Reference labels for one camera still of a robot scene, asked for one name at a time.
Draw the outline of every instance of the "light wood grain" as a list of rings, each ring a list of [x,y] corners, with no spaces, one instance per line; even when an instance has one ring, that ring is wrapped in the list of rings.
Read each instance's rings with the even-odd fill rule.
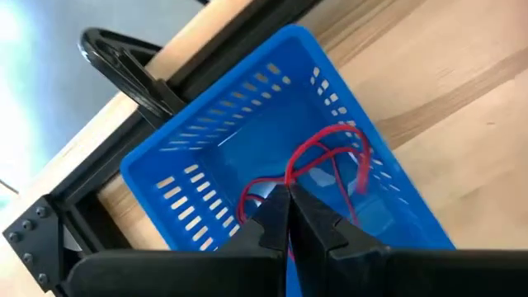
[[[231,4],[230,12],[219,5],[224,22],[203,16],[201,25],[225,24],[247,3]],[[299,23],[338,67],[457,247],[528,248],[527,1],[326,0]],[[201,40],[188,53],[215,33],[198,23],[186,30],[193,26],[203,39],[187,32]],[[166,78],[181,67],[184,37],[150,70]],[[122,122],[133,107],[112,100],[23,200],[49,191],[116,127],[119,120],[106,124],[109,115],[122,113]],[[120,177],[100,197],[134,247],[167,248]]]

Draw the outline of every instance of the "bolt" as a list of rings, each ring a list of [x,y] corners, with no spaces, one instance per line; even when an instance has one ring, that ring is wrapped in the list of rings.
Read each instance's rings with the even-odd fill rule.
[[[39,274],[39,284],[45,285],[48,283],[48,276],[44,273]]]
[[[33,223],[28,220],[28,219],[24,219],[24,221],[22,222],[22,228],[24,230],[32,230],[33,228],[35,227],[35,225],[33,225]]]
[[[22,257],[22,260],[24,261],[25,264],[32,264],[33,263],[33,255],[31,255],[30,253],[27,252]]]
[[[48,210],[43,206],[39,206],[36,208],[36,215],[41,218],[45,218],[46,216],[48,216]]]
[[[18,243],[21,241],[21,236],[17,232],[9,233],[9,241],[12,243]]]

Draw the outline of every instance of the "black metal frame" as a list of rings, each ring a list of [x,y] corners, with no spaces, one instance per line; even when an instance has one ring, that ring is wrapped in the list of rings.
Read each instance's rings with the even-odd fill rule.
[[[56,264],[39,262],[37,265],[36,260],[34,265],[26,264],[42,290],[52,290],[56,296],[67,295],[64,277],[74,262],[96,252],[130,248],[97,199],[97,192],[119,172],[120,160],[275,31],[299,19],[318,2],[320,0],[253,0],[166,82],[154,80],[144,69],[160,46],[100,29],[83,33],[80,47],[85,58],[138,102],[139,107],[60,184],[4,231],[8,240],[12,233],[19,236],[20,240],[9,243],[22,261],[27,253],[34,259],[67,255],[67,261],[57,257]],[[40,204],[53,210],[57,218],[53,228],[24,229],[25,220],[36,219],[35,208]],[[63,225],[77,241],[81,252],[71,253],[63,248]],[[42,274],[46,281],[40,281]]]

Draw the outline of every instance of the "red cable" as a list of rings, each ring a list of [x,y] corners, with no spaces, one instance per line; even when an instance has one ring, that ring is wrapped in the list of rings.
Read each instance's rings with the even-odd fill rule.
[[[325,145],[319,143],[319,140],[329,134],[340,132],[340,131],[350,131],[357,133],[360,136],[360,140],[363,144],[364,153],[359,153],[354,148],[335,148],[332,150],[329,150]],[[319,146],[322,148],[326,153],[323,154],[321,157],[316,158],[311,163],[303,166],[301,169],[294,171],[293,166],[295,164],[295,161],[310,147],[312,146]],[[255,196],[248,194],[251,187],[259,182],[282,182],[286,185],[289,185],[292,181],[295,180],[295,178],[299,177],[302,174],[305,174],[307,171],[309,171],[311,168],[318,166],[320,163],[326,161],[328,158],[332,161],[332,168],[335,173],[337,186],[339,188],[339,191],[341,192],[343,198],[345,199],[346,207],[348,208],[349,212],[351,213],[352,220],[354,224],[359,224],[356,212],[350,202],[350,198],[348,196],[347,190],[345,189],[341,176],[339,174],[336,160],[333,158],[334,155],[337,153],[354,153],[356,155],[359,155],[361,157],[361,162],[358,167],[358,173],[357,173],[357,181],[358,181],[358,191],[359,192],[365,192],[366,191],[366,183],[368,182],[368,171],[370,169],[370,145],[368,143],[368,140],[363,135],[363,133],[358,130],[357,128],[351,127],[349,125],[331,125],[328,127],[325,127],[324,129],[320,130],[318,133],[316,133],[314,136],[310,137],[308,140],[306,140],[304,143],[302,143],[293,153],[290,160],[288,160],[288,163],[286,165],[286,172],[284,177],[260,177],[257,179],[254,179],[250,181],[243,189],[240,200],[238,201],[237,209],[236,209],[236,217],[240,224],[244,223],[246,221],[246,215],[244,212],[244,203],[246,199],[254,199],[258,200],[260,202],[263,202],[263,198],[260,196]]]
[[[358,168],[358,175],[357,175],[357,187],[358,191],[361,193],[366,192],[366,184],[368,182],[368,171],[369,171],[369,161],[370,161],[370,146],[367,138],[356,127],[351,127],[349,125],[330,125],[328,127],[323,128],[318,133],[316,133],[314,136],[310,137],[308,140],[304,141],[292,154],[290,160],[288,160],[288,163],[286,164],[286,171],[284,176],[284,183],[288,186],[294,179],[293,173],[294,173],[294,164],[297,161],[297,159],[306,152],[307,149],[309,149],[312,145],[317,143],[319,140],[321,140],[323,137],[336,133],[341,131],[347,131],[347,132],[353,132],[360,136],[361,143],[363,144],[363,150],[364,153],[361,158],[361,163]]]
[[[297,178],[300,175],[305,174],[311,168],[318,166],[319,164],[327,161],[327,159],[332,158],[334,155],[336,155],[338,153],[359,154],[359,151],[357,149],[355,149],[355,148],[347,148],[347,147],[345,147],[345,148],[334,148],[332,150],[329,150],[325,154],[320,156],[319,158],[316,158],[312,162],[310,162],[307,165],[303,166],[301,169],[296,170],[294,172],[294,175],[293,175],[294,178]],[[259,183],[259,182],[283,182],[283,181],[284,181],[283,177],[260,177],[260,178],[256,178],[256,179],[250,181],[244,187],[244,189],[242,191],[242,194],[240,196],[240,200],[238,201],[237,212],[235,213],[236,216],[237,216],[238,222],[239,223],[244,223],[246,221],[246,215],[245,215],[244,210],[243,210],[243,204],[244,204],[244,202],[246,200],[245,197],[247,197],[247,195],[250,195],[250,194],[248,194],[248,192],[249,192],[249,190],[251,189],[251,187],[253,185],[255,185],[255,184]],[[345,188],[344,188],[344,186],[342,184],[342,179],[341,179],[338,171],[337,171],[337,174],[336,174],[336,181],[340,181],[340,184],[341,184],[340,188],[342,189],[342,194],[343,194],[343,197],[345,198],[345,201],[346,201],[346,204],[348,206],[348,209],[351,212],[352,219],[353,219],[355,224],[358,224],[356,212],[354,211],[354,209],[353,209],[353,207],[351,205],[350,199],[348,198],[347,191],[345,190]]]

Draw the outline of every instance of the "gray floor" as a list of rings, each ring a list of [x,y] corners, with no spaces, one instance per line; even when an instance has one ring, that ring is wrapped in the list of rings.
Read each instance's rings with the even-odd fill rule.
[[[164,45],[201,8],[195,0],[0,0],[0,179],[26,186],[115,94],[78,51],[85,28]]]

